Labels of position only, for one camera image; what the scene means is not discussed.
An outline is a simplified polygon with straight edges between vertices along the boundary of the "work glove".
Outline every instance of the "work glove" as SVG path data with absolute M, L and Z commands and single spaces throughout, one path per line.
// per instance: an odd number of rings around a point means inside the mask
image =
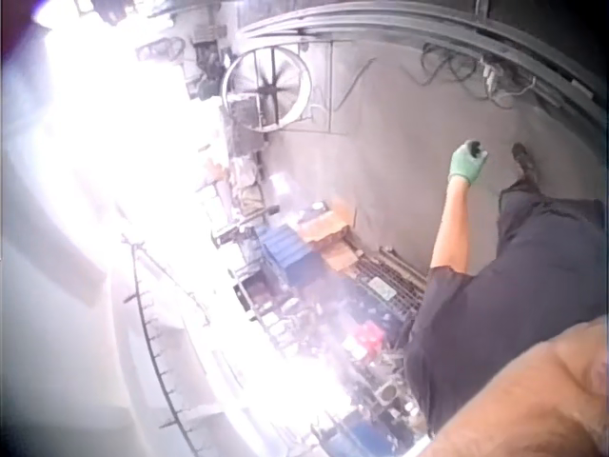
M 453 152 L 450 160 L 448 180 L 453 176 L 462 176 L 469 184 L 474 184 L 478 178 L 488 152 L 481 149 L 480 141 L 467 140 Z

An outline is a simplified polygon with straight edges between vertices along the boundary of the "metal rack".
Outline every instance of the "metal rack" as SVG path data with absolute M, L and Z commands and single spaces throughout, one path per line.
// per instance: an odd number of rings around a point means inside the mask
M 133 283 L 135 286 L 135 292 L 124 300 L 124 303 L 127 303 L 133 299 L 136 300 L 138 306 L 138 312 L 140 315 L 140 321 L 142 323 L 142 331 L 144 332 L 146 346 L 148 354 L 150 355 L 150 361 L 152 362 L 152 367 L 154 369 L 154 373 L 156 374 L 157 380 L 159 382 L 159 387 L 165 397 L 167 402 L 167 407 L 169 409 L 170 418 L 159 428 L 167 428 L 167 427 L 177 427 L 182 436 L 184 437 L 185 442 L 187 443 L 187 447 L 190 450 L 190 453 L 194 457 L 201 457 L 205 451 L 210 451 L 210 447 L 203 444 L 202 446 L 197 447 L 195 442 L 201 441 L 197 440 L 200 438 L 198 436 L 193 436 L 195 434 L 201 434 L 198 432 L 202 432 L 202 427 L 190 426 L 187 424 L 187 419 L 183 416 L 185 413 L 188 413 L 190 409 L 188 407 L 178 407 L 177 406 L 177 398 L 176 395 L 179 394 L 177 387 L 170 387 L 170 376 L 171 371 L 169 369 L 162 369 L 161 367 L 161 359 L 165 351 L 161 348 L 155 348 L 153 342 L 159 341 L 163 337 L 163 332 L 154 326 L 157 322 L 156 317 L 150 317 L 150 311 L 154 308 L 154 300 L 148 294 L 148 290 L 142 280 L 141 274 L 138 273 L 138 264 L 141 263 L 141 260 L 138 258 L 139 255 L 143 255 L 146 257 L 148 261 L 150 261 L 157 269 L 159 269 L 164 275 L 171 280 L 171 282 L 175 285 L 177 289 L 182 291 L 189 299 L 191 299 L 196 306 L 205 313 L 205 307 L 198 302 L 198 300 L 194 297 L 192 293 L 186 292 L 180 284 L 169 274 L 166 268 L 163 268 L 145 249 L 143 244 L 131 244 L 126 238 L 124 238 L 124 243 L 130 246 L 131 250 L 131 258 L 133 261 Z

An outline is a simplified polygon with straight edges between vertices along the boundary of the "metal bar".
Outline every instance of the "metal bar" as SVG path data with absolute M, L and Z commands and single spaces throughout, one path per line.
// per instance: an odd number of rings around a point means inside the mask
M 144 248 L 143 244 L 139 244 L 139 245 L 131 245 L 133 248 L 135 248 L 136 250 L 139 250 L 140 252 L 142 252 L 147 258 L 148 260 L 152 263 L 152 265 L 154 265 L 156 268 L 158 268 L 167 278 L 169 278 L 169 280 L 174 284 L 174 286 L 176 288 L 178 288 L 179 290 L 181 290 L 186 296 L 188 296 L 188 298 L 190 298 L 190 300 L 192 300 L 195 305 L 197 305 L 197 307 L 203 312 L 203 314 L 206 316 L 206 320 L 207 322 L 209 322 L 209 318 L 207 316 L 207 309 L 205 307 L 205 305 L 203 305 L 201 302 L 199 302 L 196 297 L 194 296 L 194 294 L 192 292 L 188 292 L 186 291 L 181 285 L 180 283 L 178 283 L 175 278 L 173 276 L 171 276 L 171 274 L 169 274 L 169 272 L 163 268 L 163 266 L 161 266 L 161 264 L 159 264 L 154 257 L 152 257 L 152 255 L 150 255 L 150 253 L 146 250 L 146 248 Z
M 154 355 L 154 350 L 152 349 L 152 343 L 150 342 L 150 335 L 148 334 L 148 329 L 146 326 L 146 317 L 144 315 L 144 309 L 142 308 L 142 298 L 140 296 L 140 280 L 137 275 L 137 253 L 136 253 L 137 249 L 138 248 L 136 246 L 131 246 L 131 258 L 133 260 L 133 282 L 135 283 L 135 293 L 136 293 L 137 305 L 138 305 L 138 310 L 140 313 L 140 321 L 142 322 L 142 331 L 144 332 L 144 337 L 146 339 L 146 346 L 148 349 L 148 354 L 150 355 L 150 360 L 152 361 L 152 367 L 154 368 L 154 373 L 156 374 L 156 377 L 159 381 L 159 385 L 161 387 L 161 391 L 163 392 L 163 396 L 165 397 L 165 400 L 167 401 L 167 406 L 169 407 L 169 411 L 171 412 L 173 421 L 175 422 L 175 425 L 180 429 L 180 432 L 182 433 L 182 436 L 184 437 L 185 441 L 187 442 L 188 448 L 190 449 L 190 452 L 192 452 L 192 455 L 194 457 L 198 457 L 197 448 L 193 445 L 192 441 L 190 440 L 190 437 L 188 436 L 187 431 L 184 428 L 184 425 L 180 421 L 178 412 L 177 412 L 175 406 L 173 405 L 171 398 L 169 397 L 169 391 L 167 390 L 167 387 L 165 386 L 165 383 L 163 382 L 163 376 L 161 375 L 161 370 L 159 369 L 159 365 L 157 364 L 157 361 L 156 361 L 156 356 Z
M 482 30 L 486 34 L 491 33 L 497 35 L 498 38 L 508 39 L 515 44 L 527 48 L 536 56 L 554 67 L 564 70 L 573 78 L 580 81 L 584 86 L 592 92 L 598 94 L 603 100 L 607 97 L 607 88 L 603 78 L 597 76 L 590 70 L 585 69 L 580 63 L 572 58 L 556 50 L 550 45 L 542 42 L 534 36 L 506 26 L 502 23 L 485 20 L 477 21 L 475 16 L 469 13 L 464 13 L 459 10 L 453 10 L 444 7 L 426 5 L 419 2 L 395 2 L 395 1 L 380 1 L 380 2 L 348 2 L 323 7 L 309 8 L 304 10 L 292 11 L 287 14 L 275 16 L 270 19 L 256 22 L 240 30 L 240 33 L 247 35 L 255 35 L 255 31 L 264 32 L 268 26 L 282 24 L 290 20 L 302 20 L 313 16 L 331 16 L 333 14 L 358 13 L 361 15 L 387 13 L 392 15 L 410 15 L 410 16 L 428 16 L 431 19 L 447 21 L 453 24 L 467 26 L 474 30 Z
M 330 58 L 329 58 L 329 87 L 328 87 L 328 110 L 327 110 L 327 133 L 332 133 L 332 112 L 334 112 L 332 93 L 334 88 L 334 42 L 330 41 Z
M 256 89 L 260 88 L 260 77 L 258 74 L 258 55 L 256 54 L 256 50 L 254 50 L 254 72 L 256 73 Z M 256 110 L 258 111 L 258 127 L 261 129 L 263 127 L 263 110 L 260 105 L 260 93 L 256 92 Z
M 272 74 L 272 83 L 273 91 L 272 91 L 272 99 L 273 99 L 273 108 L 275 110 L 275 124 L 279 126 L 279 98 L 277 95 L 277 80 L 279 79 L 277 76 L 277 63 L 275 62 L 275 47 L 270 47 L 270 66 L 271 66 L 271 74 Z
M 384 33 L 387 30 L 393 30 L 399 33 L 429 33 L 435 35 L 439 39 L 457 40 L 472 48 L 498 55 L 505 60 L 509 60 L 523 67 L 572 100 L 594 120 L 597 126 L 604 126 L 605 124 L 606 113 L 604 109 L 598 106 L 593 100 L 588 98 L 585 93 L 574 87 L 566 79 L 562 78 L 559 74 L 550 70 L 528 54 L 492 38 L 479 35 L 474 30 L 455 27 L 436 20 L 421 18 L 415 19 L 411 17 L 395 17 L 379 14 L 367 16 L 336 14 L 330 21 L 320 17 L 313 17 L 302 21 L 287 22 L 279 26 L 269 27 L 265 30 L 265 36 L 268 36 L 268 34 L 273 31 L 281 33 L 295 28 L 299 29 L 301 35 L 303 33 L 315 34 L 318 32 L 329 32 L 331 36 L 331 33 L 335 31 L 350 31 L 353 28 L 365 28 L 367 30 L 375 30 L 378 33 Z
M 474 13 L 479 21 L 485 21 L 488 19 L 490 3 L 490 0 L 476 0 L 476 9 L 474 10 Z

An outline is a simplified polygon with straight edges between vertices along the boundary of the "gray floor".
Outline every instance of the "gray floor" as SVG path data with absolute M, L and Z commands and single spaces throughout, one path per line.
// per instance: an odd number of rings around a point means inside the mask
M 469 202 L 470 270 L 477 272 L 495 255 L 498 195 L 517 176 L 510 155 L 514 142 L 523 142 L 537 158 L 545 193 L 565 198 L 606 194 L 597 157 L 526 99 L 504 110 L 474 100 L 442 78 L 421 88 L 399 69 L 402 63 L 423 79 L 419 52 L 404 47 L 337 43 L 331 83 L 327 45 L 301 54 L 315 88 L 311 103 L 316 107 L 304 116 L 312 118 L 271 134 L 265 152 L 267 173 L 282 173 L 290 185 L 291 194 L 278 198 L 283 209 L 340 197 L 357 209 L 355 232 L 370 248 L 392 246 L 427 271 L 451 153 L 464 140 L 479 139 L 490 158 Z M 330 84 L 336 107 L 371 57 L 379 60 L 332 114 L 332 134 L 326 133 L 327 111 L 321 107 L 330 105 Z M 470 84 L 480 90 L 479 82 Z

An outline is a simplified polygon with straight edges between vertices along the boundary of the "shoe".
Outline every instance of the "shoe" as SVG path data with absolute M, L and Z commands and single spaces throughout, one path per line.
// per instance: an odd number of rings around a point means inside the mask
M 514 144 L 512 147 L 512 157 L 514 157 L 514 161 L 521 169 L 521 179 L 530 181 L 537 186 L 540 180 L 537 164 L 522 143 Z

